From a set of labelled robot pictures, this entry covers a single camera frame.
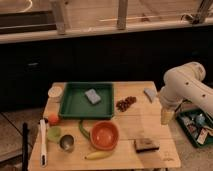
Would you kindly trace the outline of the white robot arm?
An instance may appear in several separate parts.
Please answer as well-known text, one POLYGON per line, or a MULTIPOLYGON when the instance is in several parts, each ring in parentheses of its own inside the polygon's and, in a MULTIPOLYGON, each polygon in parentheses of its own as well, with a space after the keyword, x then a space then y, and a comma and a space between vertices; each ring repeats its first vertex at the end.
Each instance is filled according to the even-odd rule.
POLYGON ((205 68, 199 62, 189 62, 165 72, 164 86, 158 94, 162 125, 170 122, 184 99, 213 117, 213 88, 203 83, 205 76, 205 68))

